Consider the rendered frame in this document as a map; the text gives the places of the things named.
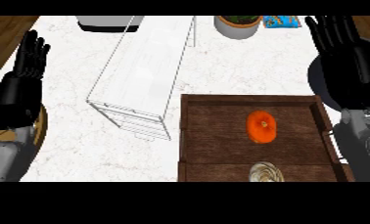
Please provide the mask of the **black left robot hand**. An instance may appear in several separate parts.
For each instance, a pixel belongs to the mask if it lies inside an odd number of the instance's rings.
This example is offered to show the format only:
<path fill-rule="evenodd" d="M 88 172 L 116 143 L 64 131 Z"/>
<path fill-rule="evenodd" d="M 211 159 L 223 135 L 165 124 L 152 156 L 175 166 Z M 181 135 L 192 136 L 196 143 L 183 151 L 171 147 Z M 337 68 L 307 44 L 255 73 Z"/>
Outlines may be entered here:
<path fill-rule="evenodd" d="M 25 33 L 19 45 L 13 69 L 0 80 L 0 130 L 30 126 L 39 112 L 41 78 L 50 45 Z"/>

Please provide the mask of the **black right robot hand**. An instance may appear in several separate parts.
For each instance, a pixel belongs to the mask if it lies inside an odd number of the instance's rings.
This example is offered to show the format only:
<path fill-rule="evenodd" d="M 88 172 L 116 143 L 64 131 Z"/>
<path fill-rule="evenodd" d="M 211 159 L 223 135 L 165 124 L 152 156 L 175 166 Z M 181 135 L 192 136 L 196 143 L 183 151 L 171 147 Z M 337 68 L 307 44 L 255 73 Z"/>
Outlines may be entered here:
<path fill-rule="evenodd" d="M 370 42 L 362 40 L 352 16 L 306 17 L 321 56 L 328 94 L 341 109 L 370 109 Z"/>

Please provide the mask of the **orange squash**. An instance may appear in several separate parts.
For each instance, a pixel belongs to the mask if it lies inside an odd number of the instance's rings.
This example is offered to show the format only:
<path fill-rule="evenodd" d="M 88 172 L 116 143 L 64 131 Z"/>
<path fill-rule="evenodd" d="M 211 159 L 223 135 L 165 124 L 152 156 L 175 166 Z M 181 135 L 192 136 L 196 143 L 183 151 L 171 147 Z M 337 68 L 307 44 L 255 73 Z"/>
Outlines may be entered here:
<path fill-rule="evenodd" d="M 276 138 L 278 124 L 266 111 L 251 111 L 245 118 L 245 132 L 257 144 L 267 144 Z"/>

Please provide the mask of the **brown wooden tray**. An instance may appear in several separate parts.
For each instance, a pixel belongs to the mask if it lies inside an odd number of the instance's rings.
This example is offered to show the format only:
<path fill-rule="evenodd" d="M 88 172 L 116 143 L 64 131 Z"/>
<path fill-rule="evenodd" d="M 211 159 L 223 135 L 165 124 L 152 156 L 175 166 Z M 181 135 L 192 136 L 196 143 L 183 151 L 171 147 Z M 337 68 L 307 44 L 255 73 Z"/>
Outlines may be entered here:
<path fill-rule="evenodd" d="M 180 182 L 245 182 L 269 162 L 286 182 L 350 182 L 338 161 L 321 98 L 294 95 L 180 96 Z"/>

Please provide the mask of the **blue printed box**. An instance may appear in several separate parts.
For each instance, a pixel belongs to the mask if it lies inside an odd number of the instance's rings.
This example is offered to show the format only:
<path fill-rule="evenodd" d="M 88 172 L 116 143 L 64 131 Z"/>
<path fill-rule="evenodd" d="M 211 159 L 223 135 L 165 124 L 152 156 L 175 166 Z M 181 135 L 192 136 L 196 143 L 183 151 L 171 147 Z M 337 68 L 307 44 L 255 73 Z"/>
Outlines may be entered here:
<path fill-rule="evenodd" d="M 295 16 L 263 16 L 264 28 L 297 28 L 300 21 Z"/>

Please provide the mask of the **grey potted plant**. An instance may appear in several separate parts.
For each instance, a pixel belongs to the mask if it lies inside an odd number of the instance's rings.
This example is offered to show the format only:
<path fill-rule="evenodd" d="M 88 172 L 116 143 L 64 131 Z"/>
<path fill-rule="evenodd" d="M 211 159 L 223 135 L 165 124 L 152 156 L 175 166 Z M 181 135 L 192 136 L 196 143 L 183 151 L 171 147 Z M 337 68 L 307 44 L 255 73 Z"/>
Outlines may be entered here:
<path fill-rule="evenodd" d="M 261 16 L 247 24 L 229 22 L 221 16 L 214 16 L 215 31 L 229 39 L 242 40 L 249 38 L 257 32 Z"/>

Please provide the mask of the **grey and black appliance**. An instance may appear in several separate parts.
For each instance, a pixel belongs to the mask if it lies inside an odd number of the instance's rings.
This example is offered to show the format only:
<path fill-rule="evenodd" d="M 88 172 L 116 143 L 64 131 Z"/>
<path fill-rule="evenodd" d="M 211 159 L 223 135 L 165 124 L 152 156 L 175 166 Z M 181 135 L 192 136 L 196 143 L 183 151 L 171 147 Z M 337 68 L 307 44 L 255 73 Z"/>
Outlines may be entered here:
<path fill-rule="evenodd" d="M 76 16 L 78 26 L 88 32 L 136 32 L 143 16 Z"/>

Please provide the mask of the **pale striped round object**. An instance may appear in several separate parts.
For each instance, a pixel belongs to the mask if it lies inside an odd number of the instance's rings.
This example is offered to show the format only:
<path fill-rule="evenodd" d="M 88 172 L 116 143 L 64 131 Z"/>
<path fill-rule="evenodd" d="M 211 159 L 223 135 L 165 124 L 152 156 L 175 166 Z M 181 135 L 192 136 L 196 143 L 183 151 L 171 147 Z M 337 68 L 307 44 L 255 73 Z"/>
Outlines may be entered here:
<path fill-rule="evenodd" d="M 249 182 L 282 182 L 279 169 L 266 161 L 257 162 L 248 173 Z"/>

